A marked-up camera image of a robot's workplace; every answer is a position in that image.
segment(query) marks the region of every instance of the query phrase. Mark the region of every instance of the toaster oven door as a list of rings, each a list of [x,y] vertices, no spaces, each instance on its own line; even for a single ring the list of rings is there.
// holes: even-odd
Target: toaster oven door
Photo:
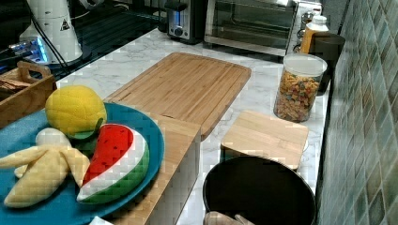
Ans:
[[[295,16],[295,4],[284,6],[269,0],[210,0],[205,41],[285,55]]]

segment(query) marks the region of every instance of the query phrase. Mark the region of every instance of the toaster oven handle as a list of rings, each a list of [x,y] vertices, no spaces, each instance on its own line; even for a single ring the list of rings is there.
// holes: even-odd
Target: toaster oven handle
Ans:
[[[172,11],[178,11],[178,12],[184,10],[185,8],[187,8],[187,6],[188,5],[186,3],[180,3],[177,1],[167,1],[164,4],[164,8],[170,9]]]

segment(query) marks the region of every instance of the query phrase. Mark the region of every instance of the yellow plush fruit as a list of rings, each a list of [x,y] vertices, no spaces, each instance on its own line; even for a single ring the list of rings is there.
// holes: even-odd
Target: yellow plush fruit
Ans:
[[[99,119],[106,122],[102,99],[91,88],[71,85],[54,91],[46,101],[46,115],[53,128],[68,135],[92,131]]]

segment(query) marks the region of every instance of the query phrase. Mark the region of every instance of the gray tile backsplash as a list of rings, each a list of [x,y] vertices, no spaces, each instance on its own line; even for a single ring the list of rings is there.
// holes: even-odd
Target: gray tile backsplash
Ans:
[[[333,79],[319,224],[398,224],[398,0],[351,0]]]

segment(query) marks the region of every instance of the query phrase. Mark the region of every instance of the white countertop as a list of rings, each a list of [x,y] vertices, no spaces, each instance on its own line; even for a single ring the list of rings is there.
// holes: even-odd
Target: white countertop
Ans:
[[[58,87],[82,84],[94,89],[101,98],[106,98],[123,84],[137,77],[146,69],[173,52],[193,53],[208,56],[252,69],[252,76],[231,104],[220,123],[201,143],[200,172],[183,212],[179,225],[202,224],[205,215],[202,186],[208,171],[220,160],[220,144],[223,136],[237,119],[240,112],[253,110],[274,115],[273,105],[282,74],[283,65],[265,61],[264,55],[239,56],[203,48],[203,44],[185,45],[171,40],[157,29],[132,41],[120,49],[103,56],[92,64],[79,69],[57,82]],[[317,97],[312,114],[307,122],[309,128],[308,148],[304,151],[298,174],[315,191],[318,173],[323,126],[328,103],[328,93]]]

